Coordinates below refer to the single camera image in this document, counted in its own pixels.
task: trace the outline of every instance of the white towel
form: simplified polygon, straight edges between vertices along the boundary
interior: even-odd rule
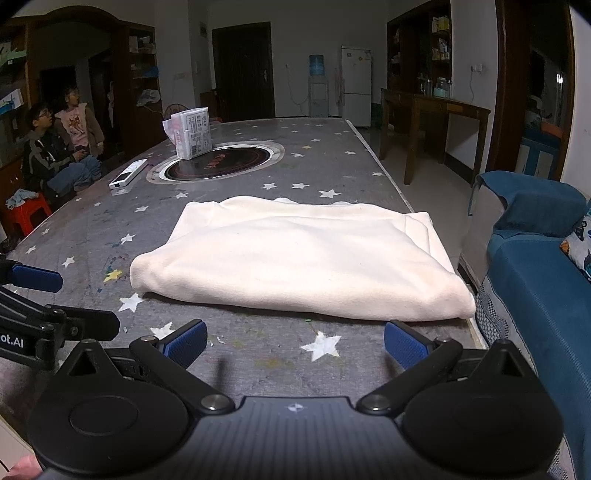
[[[364,320],[468,318],[475,302],[428,213],[254,197],[190,202],[131,264],[143,293]]]

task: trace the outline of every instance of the white wall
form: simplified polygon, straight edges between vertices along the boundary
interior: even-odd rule
[[[100,8],[126,22],[154,25],[154,7],[148,0],[32,0],[15,17],[45,15],[52,10],[71,5]]]
[[[187,0],[155,0],[154,13],[162,107],[180,103],[195,108],[189,4]]]
[[[574,33],[574,111],[561,181],[591,196],[591,26],[574,9],[570,13]]]
[[[80,97],[93,108],[88,59],[111,47],[109,34],[84,23],[60,22],[35,30],[31,41],[37,71],[74,65]]]
[[[201,106],[199,95],[212,89],[209,68],[209,32],[207,38],[201,36],[201,23],[207,25],[207,2],[189,0],[189,36],[191,40],[191,65],[193,69],[193,89],[195,103]]]
[[[456,100],[488,108],[486,144],[480,170],[484,171],[491,144],[495,117],[498,75],[498,35],[495,0],[452,0],[452,81]],[[470,91],[470,66],[483,64],[483,72],[474,72]],[[450,115],[446,151],[470,168],[474,166],[478,121]]]
[[[209,5],[209,30],[256,22],[271,22],[276,116],[301,116],[290,98],[285,64],[289,65],[293,98],[308,95],[309,55],[324,55],[329,81],[329,113],[337,115],[335,70],[340,46],[370,48],[374,57],[373,102],[386,86],[385,0],[220,0]],[[212,84],[213,49],[209,35]],[[307,114],[307,104],[302,106]]]

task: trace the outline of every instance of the pillow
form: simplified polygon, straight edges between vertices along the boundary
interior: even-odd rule
[[[560,249],[591,281],[591,209],[574,228],[574,232],[563,240]]]

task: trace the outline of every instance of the red stool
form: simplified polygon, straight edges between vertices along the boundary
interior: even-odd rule
[[[45,212],[46,215],[41,221],[37,222],[37,225],[51,215],[49,205],[45,201],[45,197],[41,192],[39,192],[38,198],[27,199],[20,207],[14,207],[12,210],[8,211],[10,221],[14,224],[18,224],[25,236],[29,235],[35,229],[31,218],[33,215],[38,218],[39,215],[36,215],[38,212]]]

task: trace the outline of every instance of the table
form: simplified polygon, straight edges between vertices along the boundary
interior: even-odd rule
[[[474,169],[472,172],[472,184],[476,175],[480,173],[482,165],[482,154],[484,152],[484,143],[486,140],[486,129],[488,127],[488,116],[491,111],[469,103],[458,102],[449,98],[426,97],[413,93],[398,92],[394,90],[382,89],[382,134],[379,143],[379,158],[383,160],[388,152],[388,123],[390,113],[393,107],[401,106],[410,108],[410,141],[408,143],[408,155],[406,170],[404,172],[404,184],[410,185],[413,180],[414,167],[417,160],[418,133],[422,112],[442,113],[446,116],[446,129],[449,115],[460,115],[468,118],[474,118],[480,122],[478,128],[478,142],[476,144],[476,155],[474,158]]]

